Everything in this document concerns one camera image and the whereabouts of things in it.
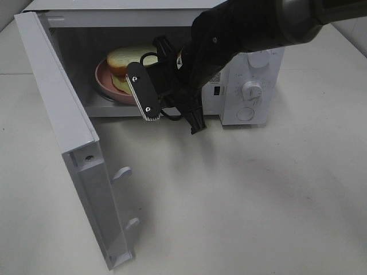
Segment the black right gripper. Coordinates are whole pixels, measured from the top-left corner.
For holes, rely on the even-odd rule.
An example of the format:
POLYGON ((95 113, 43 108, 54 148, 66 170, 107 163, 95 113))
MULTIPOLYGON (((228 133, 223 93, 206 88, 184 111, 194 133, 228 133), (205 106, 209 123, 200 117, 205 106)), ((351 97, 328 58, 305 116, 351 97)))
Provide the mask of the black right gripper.
POLYGON ((192 135, 205 130, 201 94, 204 51, 182 48, 175 52, 166 36, 155 37, 153 46, 157 52, 149 52, 149 56, 157 61, 149 65, 149 114, 175 107, 190 124, 192 135))

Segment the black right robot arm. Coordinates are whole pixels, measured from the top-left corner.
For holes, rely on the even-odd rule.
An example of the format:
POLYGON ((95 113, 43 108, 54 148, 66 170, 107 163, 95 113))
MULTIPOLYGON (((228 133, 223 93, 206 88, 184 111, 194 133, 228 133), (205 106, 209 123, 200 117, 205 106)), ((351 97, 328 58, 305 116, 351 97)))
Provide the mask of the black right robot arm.
POLYGON ((148 72, 160 106, 147 104, 145 115, 157 119, 174 107, 199 132, 206 127, 201 89, 235 55, 305 44, 323 25, 364 16, 365 1, 225 1, 193 21, 181 48, 164 36, 153 40, 158 63, 148 72))

